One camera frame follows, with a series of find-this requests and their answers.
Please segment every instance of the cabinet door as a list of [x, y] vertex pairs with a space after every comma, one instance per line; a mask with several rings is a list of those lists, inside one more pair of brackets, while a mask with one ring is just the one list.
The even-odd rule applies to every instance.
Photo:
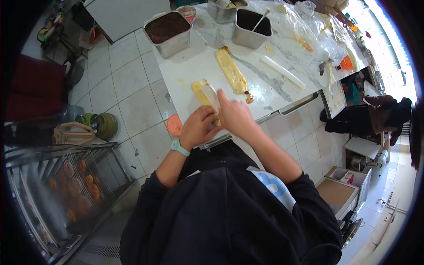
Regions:
[[358, 205], [356, 207], [356, 213], [359, 213], [359, 210], [361, 210], [363, 204], [365, 203], [367, 199], [368, 190], [370, 188], [371, 174], [372, 174], [372, 169], [368, 170], [367, 176], [365, 177], [361, 185], [361, 189], [359, 190]]
[[144, 26], [153, 15], [169, 12], [169, 0], [87, 0], [87, 11], [113, 41]]

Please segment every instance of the spoon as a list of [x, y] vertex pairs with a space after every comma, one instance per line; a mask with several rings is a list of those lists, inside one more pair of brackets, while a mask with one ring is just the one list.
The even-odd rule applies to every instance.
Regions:
[[270, 12], [269, 8], [265, 11], [265, 14], [261, 17], [261, 19], [259, 19], [258, 23], [256, 23], [255, 27], [253, 28], [252, 31], [255, 31], [255, 29], [258, 27], [258, 25], [262, 22], [262, 20], [266, 17], [266, 15], [268, 15]]

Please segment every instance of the orange lid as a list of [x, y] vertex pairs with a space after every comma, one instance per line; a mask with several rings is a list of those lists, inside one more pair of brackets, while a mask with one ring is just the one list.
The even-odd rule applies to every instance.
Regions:
[[349, 55], [346, 56], [345, 58], [343, 58], [342, 62], [340, 63], [340, 66], [343, 69], [349, 70], [349, 71], [353, 71], [353, 65], [352, 65], [352, 61], [349, 58]]
[[181, 123], [178, 114], [174, 114], [169, 117], [168, 121], [166, 122], [166, 128], [172, 135], [180, 136], [181, 130], [183, 129], [183, 124]]

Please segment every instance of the black pants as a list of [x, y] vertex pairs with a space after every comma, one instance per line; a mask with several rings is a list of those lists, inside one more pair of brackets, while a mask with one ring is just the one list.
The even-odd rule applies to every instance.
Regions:
[[374, 135], [368, 107], [365, 105], [351, 106], [342, 110], [334, 119], [327, 119], [325, 110], [321, 112], [321, 121], [326, 122], [327, 132], [353, 134], [357, 136]]

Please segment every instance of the chocolate filling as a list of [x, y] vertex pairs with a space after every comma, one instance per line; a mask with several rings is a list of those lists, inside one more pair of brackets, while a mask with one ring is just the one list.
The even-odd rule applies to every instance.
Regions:
[[190, 24], [179, 13], [171, 12], [148, 23], [145, 31], [154, 44], [160, 44], [189, 28]]

